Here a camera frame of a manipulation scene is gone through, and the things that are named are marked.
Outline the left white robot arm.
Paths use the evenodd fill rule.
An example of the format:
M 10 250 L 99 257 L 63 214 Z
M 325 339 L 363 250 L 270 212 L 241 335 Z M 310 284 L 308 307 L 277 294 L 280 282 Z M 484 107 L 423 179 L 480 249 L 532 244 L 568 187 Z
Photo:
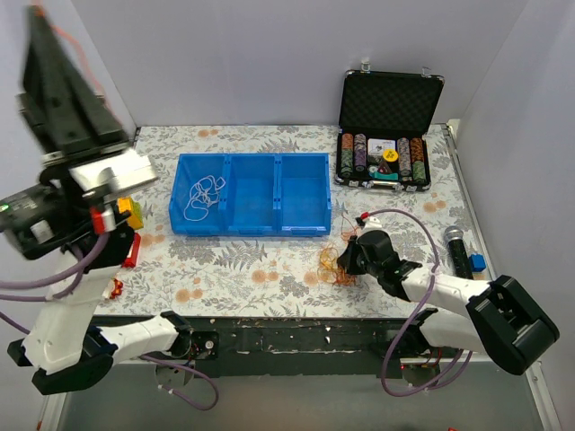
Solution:
M 136 249 L 120 198 L 157 180 L 150 159 L 84 80 L 42 8 L 29 6 L 29 42 L 20 112 L 43 150 L 37 183 L 1 202 L 1 231 L 25 259 L 60 251 L 66 269 L 29 282 L 4 282 L 6 301 L 40 303 L 31 330 L 7 351 L 31 366 L 44 395 L 94 386 L 124 361 L 154 352 L 187 356 L 191 327 L 162 312 L 116 328 L 92 318 L 111 280 Z

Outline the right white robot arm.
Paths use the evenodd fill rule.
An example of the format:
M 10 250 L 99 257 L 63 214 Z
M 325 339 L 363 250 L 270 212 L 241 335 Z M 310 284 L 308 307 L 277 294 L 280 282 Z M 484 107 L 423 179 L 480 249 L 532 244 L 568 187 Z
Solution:
M 351 237 L 337 264 L 349 275 L 375 278 L 390 296 L 436 306 L 406 335 L 415 356 L 430 355 L 437 347 L 470 350 L 521 375 L 560 337 L 555 323 L 515 278 L 435 275 L 420 263 L 400 259 L 382 230 Z

